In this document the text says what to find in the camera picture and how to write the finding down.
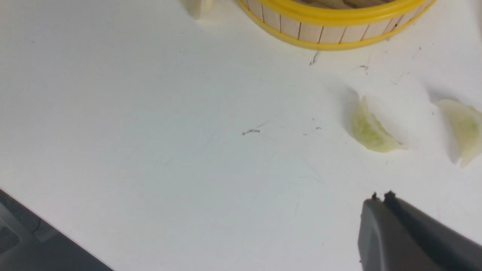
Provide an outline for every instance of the white surface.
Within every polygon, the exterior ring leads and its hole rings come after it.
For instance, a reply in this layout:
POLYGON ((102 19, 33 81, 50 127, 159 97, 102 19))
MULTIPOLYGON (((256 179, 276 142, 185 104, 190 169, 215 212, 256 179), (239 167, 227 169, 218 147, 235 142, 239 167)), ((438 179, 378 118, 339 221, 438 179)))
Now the white surface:
POLYGON ((451 162, 429 97, 482 109, 476 3, 309 66, 230 0, 0 0, 0 188, 117 271, 360 270, 390 189, 482 243, 482 157, 451 162), (350 137, 349 88, 410 150, 350 137))

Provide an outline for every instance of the steamer basket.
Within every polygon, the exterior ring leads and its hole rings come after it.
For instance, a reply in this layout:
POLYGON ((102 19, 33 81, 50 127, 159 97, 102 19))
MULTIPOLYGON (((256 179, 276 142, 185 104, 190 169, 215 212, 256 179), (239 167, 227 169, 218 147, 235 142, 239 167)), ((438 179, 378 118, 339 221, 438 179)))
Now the steamer basket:
POLYGON ((272 36, 312 50, 347 50, 383 41, 405 29, 435 0, 395 0, 338 10, 293 0, 239 0, 248 16, 272 36))

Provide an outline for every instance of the scratch mark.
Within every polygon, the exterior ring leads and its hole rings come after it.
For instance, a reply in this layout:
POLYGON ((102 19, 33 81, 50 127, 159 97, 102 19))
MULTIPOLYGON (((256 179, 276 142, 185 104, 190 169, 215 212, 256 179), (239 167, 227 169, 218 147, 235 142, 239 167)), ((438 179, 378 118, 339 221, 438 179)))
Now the scratch mark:
POLYGON ((173 160, 173 158, 171 157, 171 158, 169 159, 169 161, 167 161, 166 164, 164 164, 164 166, 169 166, 169 164, 171 163, 172 160, 173 160))
POLYGON ((368 59, 367 59, 367 61, 366 61, 366 64, 365 64, 365 65, 360 65, 360 66, 352 69, 352 71, 353 71, 353 70, 356 70, 356 69, 358 69, 358 68, 362 68, 362 69, 365 71, 365 74, 368 75, 368 72, 367 72, 367 71, 368 71, 368 69, 370 68, 370 66, 368 66, 368 65, 370 64, 370 58, 371 58, 371 57, 372 57, 372 54, 369 54, 369 55, 368 55, 368 59))
POLYGON ((318 175, 318 173, 315 171, 315 169, 313 168, 313 166, 309 162, 306 162, 306 164, 311 169, 311 171, 313 171, 313 173, 316 175, 316 177, 318 177, 318 179, 316 181, 321 184, 322 178, 320 177, 320 175, 318 175))
POLYGON ((247 135, 249 133, 259 133, 259 130, 255 130, 255 129, 250 129, 249 131, 247 132, 243 132, 242 135, 247 135))
POLYGON ((400 83, 400 81, 402 80, 402 78, 403 78, 405 75, 409 75, 409 74, 410 74, 410 72, 402 73, 402 74, 401 74, 401 75, 398 77, 398 79, 397 79, 397 81, 396 81, 396 82, 391 81, 391 82, 392 82, 392 84, 394 84, 394 85, 398 85, 398 83, 400 83))
POLYGON ((208 145, 211 143, 211 141, 213 140, 214 136, 216 135, 216 132, 214 132, 210 137, 209 137, 209 140, 208 142, 206 142, 206 144, 204 145, 204 148, 202 149, 202 152, 204 153, 204 151, 206 150, 206 148, 208 147, 208 145))
POLYGON ((270 122, 270 121, 271 121, 271 120, 267 120, 267 121, 263 122, 262 124, 256 126, 256 128, 259 128, 259 127, 261 127, 261 126, 265 126, 265 124, 268 123, 268 122, 270 122))
POLYGON ((298 202, 296 203, 296 207, 295 207, 295 215, 296 215, 296 213, 298 212, 298 206, 299 206, 299 205, 300 205, 300 201, 298 201, 298 202))
POLYGON ((316 51, 315 55, 313 56, 313 60, 309 63, 309 65, 314 65, 318 61, 318 56, 320 55, 320 51, 316 51))

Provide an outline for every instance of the dumpling with green filling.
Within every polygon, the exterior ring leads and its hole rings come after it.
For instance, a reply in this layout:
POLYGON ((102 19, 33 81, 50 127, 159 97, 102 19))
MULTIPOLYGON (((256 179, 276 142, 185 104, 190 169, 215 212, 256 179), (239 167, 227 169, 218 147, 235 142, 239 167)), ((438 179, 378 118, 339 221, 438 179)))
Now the dumpling with green filling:
POLYGON ((370 150, 389 152, 406 149, 383 128, 380 121, 370 112, 366 97, 361 99, 356 112, 351 117, 351 131, 355 139, 370 150))
POLYGON ((458 101, 445 99, 436 103, 447 116, 460 146, 461 167, 467 166, 482 152, 482 113, 458 101))

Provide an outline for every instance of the yellow rim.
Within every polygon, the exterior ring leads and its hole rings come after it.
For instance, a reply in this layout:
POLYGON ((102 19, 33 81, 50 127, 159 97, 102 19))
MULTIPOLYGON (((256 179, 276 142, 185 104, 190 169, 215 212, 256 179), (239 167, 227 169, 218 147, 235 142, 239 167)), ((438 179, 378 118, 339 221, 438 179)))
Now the yellow rim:
POLYGON ((417 9, 425 2, 425 0, 395 0, 370 8, 336 10, 310 7, 293 0, 258 1, 290 19, 310 25, 330 27, 366 25, 388 20, 417 9))
POLYGON ((263 21, 261 21, 258 17, 256 17, 256 15, 254 15, 249 9, 248 7, 246 7, 244 5, 244 3, 242 2, 242 0, 239 0, 239 3, 242 7, 242 9, 244 10, 244 12, 246 12, 246 14, 248 14, 248 16, 259 26, 261 27, 264 31, 268 32, 271 36, 279 39, 279 40, 282 40, 286 43, 289 43, 291 45, 294 45, 294 46, 298 46, 298 47, 302 47, 302 48, 306 48, 306 49, 311 49, 311 50, 319 50, 319 51, 341 51, 341 50, 349 50, 349 49, 355 49, 355 48, 360 48, 360 47, 364 47, 364 46, 367 46, 367 45, 371 45, 371 44, 374 44, 374 43, 377 43, 377 42, 380 42, 380 41, 383 41, 383 40, 386 40, 388 39, 389 37, 399 33, 400 31, 404 30, 405 28, 407 28, 409 25, 411 25, 416 19, 418 19, 422 14, 425 13, 425 11, 427 11, 427 9, 429 9, 434 3, 436 2, 436 0, 434 0, 429 6, 427 6, 420 14, 418 14, 417 16, 415 16, 414 18, 412 18, 408 23, 406 23, 405 25, 393 30, 393 31, 390 31, 386 34, 383 34, 381 36, 378 36, 378 37, 374 37, 374 38, 371 38, 371 39, 366 39, 366 40, 362 40, 362 41, 356 41, 356 42, 347 42, 347 43, 311 43, 311 42, 307 42, 307 41, 300 41, 300 40, 297 40, 291 36, 288 36, 286 34, 283 34, 275 29, 273 29, 272 27, 270 27, 269 25, 265 24, 263 21))

